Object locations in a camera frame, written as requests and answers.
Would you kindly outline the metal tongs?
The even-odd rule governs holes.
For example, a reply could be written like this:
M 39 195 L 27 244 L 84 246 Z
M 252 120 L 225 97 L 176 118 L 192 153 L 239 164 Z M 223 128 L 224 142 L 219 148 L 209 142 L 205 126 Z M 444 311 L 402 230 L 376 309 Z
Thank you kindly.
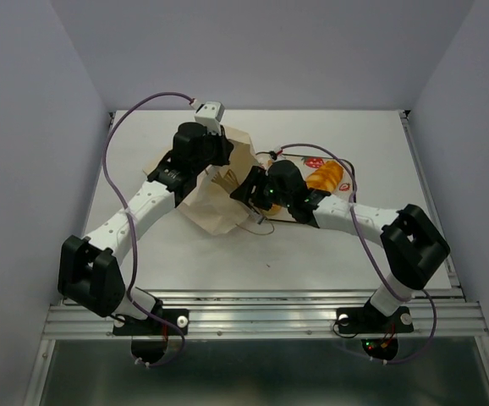
M 221 174 L 221 169 L 218 168 L 216 171 L 212 173 L 211 181 L 214 184 L 220 186 L 224 191 L 227 192 L 228 195 L 231 195 L 239 186 L 240 183 L 235 175 L 235 173 L 229 169 L 224 175 Z M 235 200 L 230 198 L 234 203 L 239 204 L 239 206 L 247 212 L 248 216 L 251 220 L 253 220 L 256 224 L 262 224 L 266 218 L 263 214 L 260 214 L 256 209 L 248 207 L 246 204 L 242 203 L 240 200 Z

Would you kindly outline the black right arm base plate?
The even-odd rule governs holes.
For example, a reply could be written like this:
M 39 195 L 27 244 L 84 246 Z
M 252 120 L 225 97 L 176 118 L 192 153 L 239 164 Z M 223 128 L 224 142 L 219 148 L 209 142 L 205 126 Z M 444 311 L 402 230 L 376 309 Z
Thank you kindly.
M 333 330 L 343 335 L 411 333 L 414 325 L 409 308 L 405 306 L 399 307 L 390 316 L 383 315 L 373 307 L 343 307 L 337 309 Z

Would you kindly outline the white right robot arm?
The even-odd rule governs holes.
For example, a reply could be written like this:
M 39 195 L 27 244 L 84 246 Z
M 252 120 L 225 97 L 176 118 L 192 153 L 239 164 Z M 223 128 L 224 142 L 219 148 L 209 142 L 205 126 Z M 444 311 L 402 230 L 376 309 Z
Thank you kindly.
M 390 272 L 380 276 L 380 287 L 356 317 L 373 330 L 389 325 L 399 307 L 428 284 L 451 252 L 419 206 L 393 210 L 359 205 L 317 181 L 305 181 L 288 160 L 268 169 L 254 166 L 230 197 L 250 209 L 280 206 L 300 224 L 352 234 L 364 247 L 369 243 L 382 247 Z

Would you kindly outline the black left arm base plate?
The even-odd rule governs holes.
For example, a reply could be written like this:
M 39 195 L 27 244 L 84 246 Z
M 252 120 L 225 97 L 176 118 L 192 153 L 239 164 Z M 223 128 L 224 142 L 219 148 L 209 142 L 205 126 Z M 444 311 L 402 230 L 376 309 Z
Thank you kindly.
M 112 335 L 116 337 L 172 337 L 178 336 L 175 329 L 167 327 L 158 321 L 147 317 L 144 320 L 137 320 L 131 316 L 120 315 L 124 321 L 118 326 L 116 320 L 113 321 Z M 162 310 L 162 319 L 178 327 L 184 335 L 188 334 L 188 323 L 190 311 L 185 308 L 169 308 Z

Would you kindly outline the beige paper bag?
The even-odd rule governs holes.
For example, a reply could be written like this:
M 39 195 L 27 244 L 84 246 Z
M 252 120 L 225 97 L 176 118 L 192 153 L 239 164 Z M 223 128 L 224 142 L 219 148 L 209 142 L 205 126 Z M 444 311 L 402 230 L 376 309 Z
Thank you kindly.
M 255 151 L 248 134 L 237 129 L 230 129 L 228 132 L 225 131 L 225 128 L 223 129 L 226 137 L 233 144 L 229 164 L 222 167 L 209 166 L 204 170 L 198 176 L 196 187 L 178 206 L 175 206 L 173 192 L 168 191 L 173 196 L 174 206 L 177 210 L 214 236 L 230 232 L 241 226 L 250 217 L 239 204 L 230 200 L 226 191 L 211 181 L 212 173 L 220 168 L 221 174 L 224 175 L 231 169 L 239 183 L 242 184 L 252 167 L 261 166 L 256 160 Z M 145 171 L 146 180 L 147 175 L 156 166 Z

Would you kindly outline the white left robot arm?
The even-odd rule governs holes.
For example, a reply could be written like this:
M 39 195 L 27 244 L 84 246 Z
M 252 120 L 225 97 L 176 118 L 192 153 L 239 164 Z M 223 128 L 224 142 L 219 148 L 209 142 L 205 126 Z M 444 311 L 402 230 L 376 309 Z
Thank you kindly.
M 208 167 L 229 163 L 233 149 L 219 123 L 180 124 L 172 149 L 126 206 L 85 237 L 63 242 L 58 292 L 100 317 L 122 315 L 142 332 L 155 332 L 162 323 L 161 301 L 126 283 L 120 265 L 127 254 L 137 255 L 139 239 L 179 206 Z

